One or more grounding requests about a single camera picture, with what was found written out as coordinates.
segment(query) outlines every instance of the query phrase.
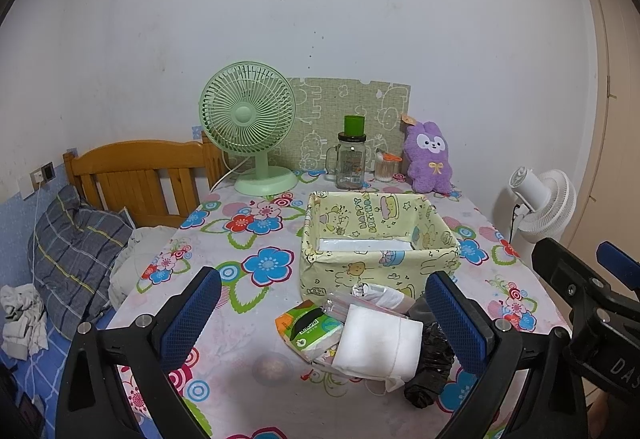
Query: table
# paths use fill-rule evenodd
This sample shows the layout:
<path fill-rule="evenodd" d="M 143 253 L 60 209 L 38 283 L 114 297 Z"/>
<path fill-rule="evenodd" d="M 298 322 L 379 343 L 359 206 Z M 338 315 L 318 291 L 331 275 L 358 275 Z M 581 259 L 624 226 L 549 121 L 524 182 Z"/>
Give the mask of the table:
<path fill-rule="evenodd" d="M 453 365 L 436 405 L 413 407 L 402 389 L 384 396 L 375 382 L 348 379 L 312 367 L 282 341 L 274 319 L 302 301 L 300 236 L 308 196 L 335 190 L 321 172 L 300 172 L 291 191 L 242 196 L 232 181 L 206 197 L 149 265 L 110 327 L 156 314 L 204 265 L 219 270 L 222 297 L 185 365 L 170 374 L 178 393 L 212 437 L 221 439 L 432 438 L 460 406 L 475 377 Z M 403 178 L 382 183 L 367 175 L 370 192 L 410 191 Z M 533 272 L 458 189 L 429 200 L 461 244 L 450 274 L 492 319 L 548 333 L 566 326 Z M 261 267 L 269 261 L 270 268 Z M 149 417 L 128 367 L 120 374 L 140 415 Z M 516 377 L 488 437 L 506 425 L 524 382 Z"/>

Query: cotton swab container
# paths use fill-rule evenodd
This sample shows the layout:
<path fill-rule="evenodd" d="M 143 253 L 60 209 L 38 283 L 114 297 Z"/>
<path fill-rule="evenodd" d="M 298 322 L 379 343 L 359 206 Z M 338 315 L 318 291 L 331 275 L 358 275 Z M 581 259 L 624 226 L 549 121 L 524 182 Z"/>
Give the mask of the cotton swab container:
<path fill-rule="evenodd" d="M 376 167 L 374 169 L 374 177 L 376 180 L 388 183 L 398 170 L 398 163 L 401 161 L 401 157 L 378 150 L 376 152 Z"/>

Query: glass mug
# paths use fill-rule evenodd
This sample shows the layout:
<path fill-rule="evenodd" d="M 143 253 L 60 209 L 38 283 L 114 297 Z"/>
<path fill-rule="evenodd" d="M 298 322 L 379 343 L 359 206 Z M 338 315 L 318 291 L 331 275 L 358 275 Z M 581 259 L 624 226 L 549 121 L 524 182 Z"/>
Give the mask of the glass mug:
<path fill-rule="evenodd" d="M 338 134 L 338 143 L 326 151 L 324 167 L 329 175 L 335 175 L 335 185 L 341 190 L 359 190 L 364 186 L 364 165 L 367 149 L 366 136 Z"/>

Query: green desk fan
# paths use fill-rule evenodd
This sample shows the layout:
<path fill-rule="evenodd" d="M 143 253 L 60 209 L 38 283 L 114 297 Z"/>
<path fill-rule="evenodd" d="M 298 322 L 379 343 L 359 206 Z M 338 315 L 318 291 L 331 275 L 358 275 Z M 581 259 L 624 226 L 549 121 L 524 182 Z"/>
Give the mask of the green desk fan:
<path fill-rule="evenodd" d="M 236 180 L 244 195 L 264 197 L 290 190 L 298 183 L 293 172 L 269 166 L 267 152 L 289 133 L 296 101 L 286 78 L 255 62 L 238 62 L 219 70 L 200 96 L 200 121 L 221 150 L 255 156 L 255 168 Z"/>

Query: white fan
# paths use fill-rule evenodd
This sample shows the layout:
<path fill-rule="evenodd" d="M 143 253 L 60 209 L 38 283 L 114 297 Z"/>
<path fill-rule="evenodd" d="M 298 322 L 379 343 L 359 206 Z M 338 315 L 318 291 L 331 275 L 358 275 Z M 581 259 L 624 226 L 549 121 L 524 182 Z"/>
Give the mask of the white fan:
<path fill-rule="evenodd" d="M 575 188 L 562 170 L 535 175 L 521 166 L 511 175 L 509 186 L 524 202 L 516 211 L 514 229 L 527 242 L 558 236 L 574 215 Z"/>

